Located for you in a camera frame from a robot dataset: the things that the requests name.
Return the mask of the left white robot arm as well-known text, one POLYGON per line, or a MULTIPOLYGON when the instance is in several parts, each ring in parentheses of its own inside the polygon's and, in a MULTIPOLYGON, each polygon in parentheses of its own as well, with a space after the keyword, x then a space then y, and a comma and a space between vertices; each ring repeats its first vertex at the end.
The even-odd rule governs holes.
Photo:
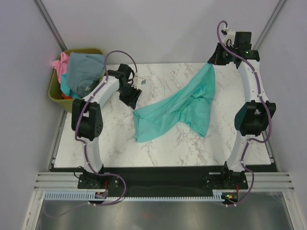
POLYGON ((117 70, 108 70, 89 95, 75 99, 72 103, 71 128, 75 132, 75 140, 82 144, 84 169, 92 173, 88 182, 94 188, 101 188, 105 184, 99 151, 99 136, 103 131, 102 108, 118 92, 119 100, 135 109, 142 92, 132 85, 135 76, 136 72, 130 66, 120 64, 117 70))

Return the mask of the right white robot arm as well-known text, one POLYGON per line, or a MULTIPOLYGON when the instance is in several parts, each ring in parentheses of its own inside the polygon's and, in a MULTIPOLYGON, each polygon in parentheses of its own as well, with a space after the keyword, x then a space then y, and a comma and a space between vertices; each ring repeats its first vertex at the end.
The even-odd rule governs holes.
POLYGON ((219 38, 209 64, 225 66, 234 63, 244 88, 245 103, 234 120, 237 131, 230 157, 224 163, 220 175, 214 178, 224 188, 247 187, 244 160, 252 141, 260 143, 257 137, 265 130, 271 131, 272 117, 276 104, 271 103, 263 89, 260 77, 260 56, 251 48, 251 32, 235 32, 229 28, 218 29, 219 38))

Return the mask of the teal t shirt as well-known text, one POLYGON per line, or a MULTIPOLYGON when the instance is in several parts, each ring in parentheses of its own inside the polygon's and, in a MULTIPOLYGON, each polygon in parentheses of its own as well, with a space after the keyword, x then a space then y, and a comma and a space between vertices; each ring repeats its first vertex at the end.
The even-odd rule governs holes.
POLYGON ((137 142, 156 139, 177 123, 186 124, 205 137, 215 96, 215 71, 205 64, 190 82, 167 99, 134 111, 134 138, 137 142))

